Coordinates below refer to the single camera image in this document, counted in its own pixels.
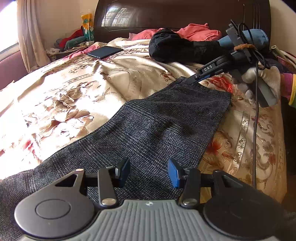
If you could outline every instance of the dark wooden headboard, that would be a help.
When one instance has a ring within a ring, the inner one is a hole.
[[[225,36],[230,19],[262,29],[270,39],[269,0],[99,0],[94,40],[128,38],[148,28],[178,30],[189,23],[208,23]]]

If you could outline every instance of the beige wall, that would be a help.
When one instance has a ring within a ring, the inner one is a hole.
[[[96,10],[98,0],[38,0],[36,14],[45,49],[66,38],[82,25],[81,15]]]
[[[282,0],[269,0],[271,45],[296,55],[296,13]]]

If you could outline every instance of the window sill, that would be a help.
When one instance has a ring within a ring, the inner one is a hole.
[[[20,46],[18,43],[8,47],[7,49],[4,49],[0,52],[0,61],[7,58],[8,56],[16,53],[20,50]]]

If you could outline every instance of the floral pattern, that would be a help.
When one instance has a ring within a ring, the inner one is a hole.
[[[191,76],[200,67],[158,64],[149,57],[149,40],[120,39],[108,45],[123,51],[104,60],[85,54],[57,60],[25,76],[17,82],[17,102],[9,100],[16,95],[15,83],[2,90],[1,96],[13,105],[4,107],[6,116],[0,117],[2,126],[11,126],[0,130],[0,179],[36,167],[106,123],[126,101],[148,97],[180,76]],[[201,84],[228,91],[232,98],[198,168],[203,173],[221,169],[252,185],[255,106],[231,84],[228,74]],[[259,113],[257,187],[281,201],[286,190],[286,165],[280,104],[261,108]],[[201,197],[209,199],[209,190],[202,190]]]

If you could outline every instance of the white glove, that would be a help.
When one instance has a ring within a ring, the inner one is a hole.
[[[276,66],[272,66],[270,69],[264,69],[258,71],[258,77],[261,77],[265,83],[271,88],[272,93],[277,99],[280,99],[281,91],[281,75]],[[255,93],[253,93],[247,84],[256,81],[256,68],[249,68],[243,75],[242,80],[244,83],[238,83],[233,78],[233,83],[237,84],[237,88],[245,94],[251,104],[255,103]]]

